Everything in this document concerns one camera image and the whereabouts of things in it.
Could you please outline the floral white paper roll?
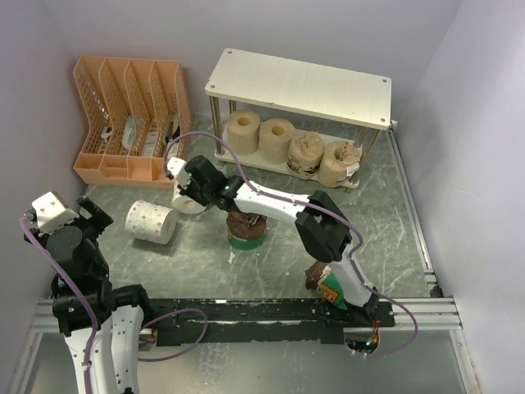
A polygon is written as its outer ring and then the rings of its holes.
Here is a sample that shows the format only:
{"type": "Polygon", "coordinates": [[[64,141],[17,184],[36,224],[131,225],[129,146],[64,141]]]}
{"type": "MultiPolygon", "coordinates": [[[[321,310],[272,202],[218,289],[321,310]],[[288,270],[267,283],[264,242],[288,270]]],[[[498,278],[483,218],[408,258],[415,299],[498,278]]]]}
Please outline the floral white paper roll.
{"type": "Polygon", "coordinates": [[[125,230],[135,239],[167,244],[176,228],[177,212],[172,208],[135,201],[125,219],[125,230]]]}
{"type": "Polygon", "coordinates": [[[187,195],[181,194],[177,184],[174,184],[171,205],[174,210],[183,214],[199,214],[206,210],[205,206],[192,200],[187,195]]]}

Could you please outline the beige unwrapped paper roll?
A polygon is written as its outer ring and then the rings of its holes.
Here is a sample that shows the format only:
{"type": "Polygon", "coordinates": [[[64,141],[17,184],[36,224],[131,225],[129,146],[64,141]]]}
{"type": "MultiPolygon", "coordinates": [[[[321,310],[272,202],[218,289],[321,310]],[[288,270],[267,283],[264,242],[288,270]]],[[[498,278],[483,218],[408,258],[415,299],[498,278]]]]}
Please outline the beige unwrapped paper roll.
{"type": "Polygon", "coordinates": [[[260,116],[253,110],[234,111],[227,122],[228,141],[239,156],[247,156],[258,150],[260,116]]]}
{"type": "Polygon", "coordinates": [[[270,164],[281,164],[287,159],[290,142],[296,134],[293,124],[283,118],[265,121],[259,130],[258,152],[270,164]]]}

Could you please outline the brown paper roll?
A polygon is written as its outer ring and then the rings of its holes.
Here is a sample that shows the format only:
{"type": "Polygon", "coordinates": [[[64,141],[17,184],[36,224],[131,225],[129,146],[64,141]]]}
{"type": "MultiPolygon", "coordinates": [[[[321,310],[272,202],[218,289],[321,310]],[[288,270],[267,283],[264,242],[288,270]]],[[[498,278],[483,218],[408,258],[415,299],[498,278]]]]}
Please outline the brown paper roll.
{"type": "Polygon", "coordinates": [[[358,148],[343,140],[330,142],[324,150],[317,180],[326,187],[344,184],[360,167],[358,148]]]}
{"type": "Polygon", "coordinates": [[[318,172],[324,154],[324,141],[317,132],[307,131],[295,135],[286,159],[286,167],[292,176],[311,179],[318,172]]]}

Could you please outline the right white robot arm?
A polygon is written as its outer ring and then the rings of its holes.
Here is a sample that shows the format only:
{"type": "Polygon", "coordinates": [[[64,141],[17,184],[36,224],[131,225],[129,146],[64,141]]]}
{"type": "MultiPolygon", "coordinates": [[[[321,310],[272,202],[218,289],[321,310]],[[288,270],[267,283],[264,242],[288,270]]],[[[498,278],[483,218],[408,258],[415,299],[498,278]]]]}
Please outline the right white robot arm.
{"type": "Polygon", "coordinates": [[[379,296],[366,278],[354,253],[363,243],[332,198],[317,190],[294,195],[249,181],[246,176],[225,176],[204,156],[186,162],[171,158],[167,170],[182,195],[204,207],[213,205],[228,213],[250,213],[291,223],[307,253],[326,263],[338,281],[349,320],[360,327],[377,315],[379,296]]]}

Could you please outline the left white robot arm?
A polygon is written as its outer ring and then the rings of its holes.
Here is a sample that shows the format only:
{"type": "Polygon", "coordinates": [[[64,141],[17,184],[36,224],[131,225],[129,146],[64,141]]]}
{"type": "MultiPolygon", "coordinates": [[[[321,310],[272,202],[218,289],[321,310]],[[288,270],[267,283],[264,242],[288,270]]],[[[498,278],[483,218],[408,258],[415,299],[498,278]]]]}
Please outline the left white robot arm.
{"type": "Polygon", "coordinates": [[[88,217],[47,192],[21,220],[24,238],[52,265],[52,314],[71,354],[80,393],[137,393],[139,333],[153,317],[141,285],[114,288],[98,237],[113,222],[89,197],[88,217]]]}

